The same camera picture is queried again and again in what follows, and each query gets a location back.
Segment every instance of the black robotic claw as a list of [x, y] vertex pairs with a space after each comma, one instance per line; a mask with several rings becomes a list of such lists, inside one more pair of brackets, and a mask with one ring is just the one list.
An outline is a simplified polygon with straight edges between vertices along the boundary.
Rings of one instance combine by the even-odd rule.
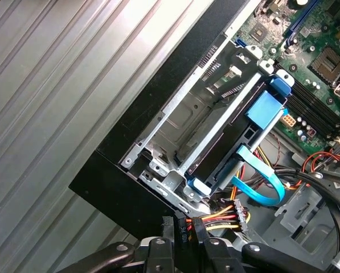
[[230, 241], [210, 237], [201, 218], [191, 220], [189, 232], [185, 224], [182, 213], [175, 224], [172, 217], [164, 217], [160, 237], [143, 239], [137, 249], [125, 242], [114, 243], [60, 273], [170, 273], [175, 266], [184, 273], [323, 272], [261, 243], [244, 245], [239, 253]]

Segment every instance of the chip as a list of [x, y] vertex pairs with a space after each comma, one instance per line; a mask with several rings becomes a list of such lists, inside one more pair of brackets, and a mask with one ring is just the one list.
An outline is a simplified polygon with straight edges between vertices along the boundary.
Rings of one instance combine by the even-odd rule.
[[340, 55], [326, 47], [309, 68], [325, 83], [332, 84], [340, 77]]
[[335, 0], [327, 9], [327, 13], [329, 13], [330, 16], [332, 17], [335, 17], [339, 11], [340, 11], [340, 2], [338, 0]]
[[261, 43], [268, 35], [268, 30], [261, 23], [257, 23], [249, 34], [257, 42]]
[[303, 27], [300, 31], [300, 34], [303, 37], [307, 38], [310, 35], [310, 30], [308, 30], [306, 27]]
[[317, 132], [311, 128], [308, 132], [307, 135], [310, 136], [311, 138], [314, 137], [317, 134]]

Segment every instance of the yellow wire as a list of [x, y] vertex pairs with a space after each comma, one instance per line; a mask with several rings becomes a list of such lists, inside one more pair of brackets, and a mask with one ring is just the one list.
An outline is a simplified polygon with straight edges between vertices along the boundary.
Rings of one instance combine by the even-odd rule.
[[248, 223], [251, 220], [251, 214], [247, 213], [247, 219], [245, 220], [246, 223]]
[[239, 225], [218, 225], [218, 226], [210, 226], [206, 228], [207, 231], [215, 230], [215, 229], [237, 229]]
[[269, 165], [271, 167], [271, 163], [267, 160], [267, 156], [265, 155], [265, 153], [263, 152], [261, 147], [257, 147], [258, 152], [260, 153], [261, 157], [263, 158], [263, 160], [265, 161], [265, 163], [267, 165]]
[[217, 216], [223, 214], [224, 212], [227, 212], [227, 211], [230, 210], [231, 208], [233, 208], [233, 205], [230, 205], [230, 206], [226, 207], [225, 209], [223, 209], [223, 210], [221, 210], [220, 212], [217, 212], [217, 213], [215, 213], [215, 214], [211, 214], [211, 215], [202, 217], [202, 219], [203, 219], [203, 220], [206, 220], [206, 219], [210, 219], [210, 218], [213, 218], [213, 217], [217, 217]]
[[[267, 157], [266, 157], [264, 151], [262, 150], [262, 148], [258, 146], [258, 147], [257, 147], [257, 150], [258, 150], [258, 152], [260, 153], [260, 155], [261, 155], [261, 157], [263, 158], [263, 160], [265, 161], [265, 163], [266, 163], [267, 165], [269, 165], [270, 167], [272, 167], [271, 164], [270, 164], [270, 162], [267, 160]], [[294, 191], [295, 189], [297, 189], [297, 188], [293, 188], [293, 187], [288, 187], [287, 185], [284, 185], [284, 188], [290, 189], [290, 190], [293, 190], [293, 191]]]

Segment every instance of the wire bundle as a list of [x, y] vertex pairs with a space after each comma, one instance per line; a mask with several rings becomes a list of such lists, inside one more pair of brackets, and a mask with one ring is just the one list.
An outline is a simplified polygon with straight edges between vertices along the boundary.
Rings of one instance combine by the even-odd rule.
[[[232, 210], [233, 208], [234, 206], [230, 205], [217, 213], [201, 217], [205, 224], [206, 230], [210, 231], [215, 229], [238, 229], [240, 226], [238, 225], [238, 221], [236, 220], [236, 212]], [[251, 219], [251, 214], [248, 212], [246, 213], [246, 222], [248, 223]], [[187, 230], [190, 230], [191, 219], [187, 219], [186, 222], [189, 224]]]

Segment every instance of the black panel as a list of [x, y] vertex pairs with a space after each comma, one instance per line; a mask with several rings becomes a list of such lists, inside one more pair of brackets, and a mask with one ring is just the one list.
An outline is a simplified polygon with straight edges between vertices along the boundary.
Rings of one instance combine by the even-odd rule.
[[95, 151], [69, 186], [138, 239], [161, 235], [162, 216], [174, 211]]
[[215, 0], [99, 145], [119, 162], [246, 0]]

